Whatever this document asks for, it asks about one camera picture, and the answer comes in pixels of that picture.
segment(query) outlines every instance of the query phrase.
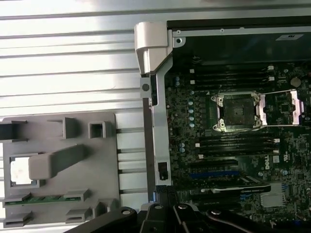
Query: dell logo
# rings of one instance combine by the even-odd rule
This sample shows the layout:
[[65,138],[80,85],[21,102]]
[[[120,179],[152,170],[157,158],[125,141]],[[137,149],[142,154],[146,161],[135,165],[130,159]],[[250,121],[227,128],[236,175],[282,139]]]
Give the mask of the dell logo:
[[283,159],[284,159],[285,162],[288,163],[288,154],[284,154]]
[[269,170],[270,169],[270,163],[269,163],[269,156],[268,155],[266,155],[264,157],[264,164],[265,164],[265,169]]

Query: motherboard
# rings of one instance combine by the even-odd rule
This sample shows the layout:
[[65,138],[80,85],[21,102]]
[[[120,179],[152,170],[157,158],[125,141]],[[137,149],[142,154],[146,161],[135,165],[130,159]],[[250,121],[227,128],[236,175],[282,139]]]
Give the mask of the motherboard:
[[310,68],[194,66],[166,75],[171,174],[180,202],[271,225],[311,218]]

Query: cpu socket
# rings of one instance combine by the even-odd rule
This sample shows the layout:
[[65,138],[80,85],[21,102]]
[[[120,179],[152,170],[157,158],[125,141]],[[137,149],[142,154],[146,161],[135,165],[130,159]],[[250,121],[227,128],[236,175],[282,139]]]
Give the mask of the cpu socket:
[[261,126],[256,105],[260,97],[256,92],[219,93],[211,97],[218,105],[218,124],[213,129],[234,132]]
[[[276,93],[288,93],[292,97],[292,105],[295,110],[293,123],[288,125],[269,125],[266,118],[265,97]],[[298,126],[299,116],[304,111],[303,102],[297,97],[296,90],[284,90],[261,94],[256,91],[250,92],[226,92],[211,97],[217,103],[218,123],[213,130],[219,132],[236,132],[258,130],[263,127],[273,126]]]

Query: blue pcie slot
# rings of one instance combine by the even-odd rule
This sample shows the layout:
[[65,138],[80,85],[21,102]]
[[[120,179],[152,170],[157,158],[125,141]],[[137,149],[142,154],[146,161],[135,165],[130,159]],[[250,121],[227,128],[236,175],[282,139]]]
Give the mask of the blue pcie slot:
[[208,178],[208,177],[221,177],[221,176],[237,176],[239,171],[209,171],[202,173],[191,173],[190,177],[192,179]]

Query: circuit board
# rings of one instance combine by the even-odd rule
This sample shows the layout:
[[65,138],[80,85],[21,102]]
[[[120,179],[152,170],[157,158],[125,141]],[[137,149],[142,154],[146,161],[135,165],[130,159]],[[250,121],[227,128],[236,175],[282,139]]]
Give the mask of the circuit board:
[[[212,70],[195,67],[188,72],[168,73],[165,82],[171,174],[180,201],[195,204],[202,212],[226,208],[270,224],[309,220],[309,79],[310,66],[306,63]],[[295,125],[298,118],[293,114],[293,90],[303,103]],[[212,97],[247,91],[270,93],[265,96],[264,108],[269,126],[229,133],[214,130],[219,110]],[[234,102],[229,103],[229,107],[234,106]],[[248,103],[238,104],[246,108]],[[243,112],[243,108],[236,107],[234,114],[243,116],[250,111]],[[235,119],[228,114],[227,118],[227,122]]]

